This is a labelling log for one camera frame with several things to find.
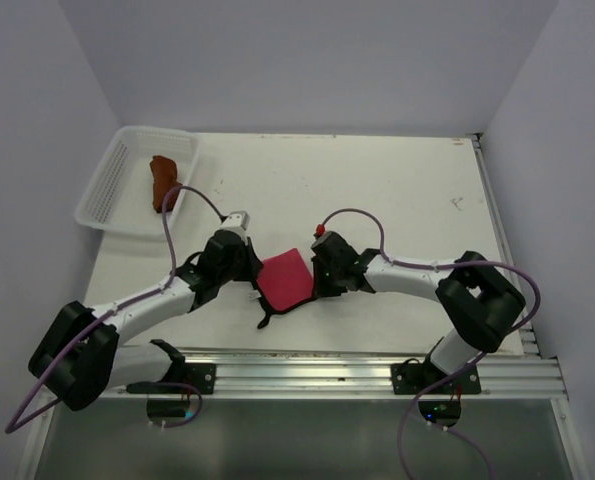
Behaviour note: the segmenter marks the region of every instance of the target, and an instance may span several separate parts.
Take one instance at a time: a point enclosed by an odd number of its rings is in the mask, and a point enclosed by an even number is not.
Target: gray wall
[[[122,123],[482,131],[556,0],[61,0]]]
[[[595,469],[595,0],[561,0],[484,136],[515,260],[544,307]]]
[[[87,284],[97,239],[73,210],[117,128],[59,5],[0,2],[0,479],[28,434],[4,426],[29,356]]]

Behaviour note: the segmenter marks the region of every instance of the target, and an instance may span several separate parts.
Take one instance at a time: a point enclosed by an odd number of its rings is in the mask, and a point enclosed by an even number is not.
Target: white basket
[[[163,236],[161,214],[153,209],[150,162],[163,155],[177,164],[177,181],[188,185],[201,138],[180,130],[123,127],[113,137],[75,211],[81,225],[109,232]],[[168,216],[172,227],[185,191]]]

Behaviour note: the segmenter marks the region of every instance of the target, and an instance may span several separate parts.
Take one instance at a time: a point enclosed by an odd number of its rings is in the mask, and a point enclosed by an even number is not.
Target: white table
[[[223,212],[246,210],[260,258],[297,247],[310,267],[315,226],[332,210],[359,207],[386,229],[391,255],[457,258],[476,250],[499,260],[472,143],[467,139],[204,134],[192,186]],[[144,203],[150,208],[150,185]],[[201,250],[218,226],[213,212],[188,194],[173,228],[179,261]],[[376,227],[344,214],[329,224],[358,251],[378,246]],[[108,302],[148,287],[169,271],[164,241],[105,234],[85,304]],[[349,293],[263,317],[249,284],[230,283],[217,299],[132,340],[162,338],[179,347],[423,354],[451,328],[435,302],[401,294]],[[499,353],[522,355],[518,333]]]

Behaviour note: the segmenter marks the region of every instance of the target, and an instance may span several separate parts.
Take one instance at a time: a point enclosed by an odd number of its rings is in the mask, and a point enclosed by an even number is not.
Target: pink fabric
[[[257,284],[268,303],[278,311],[310,298],[313,276],[296,248],[262,262]]]

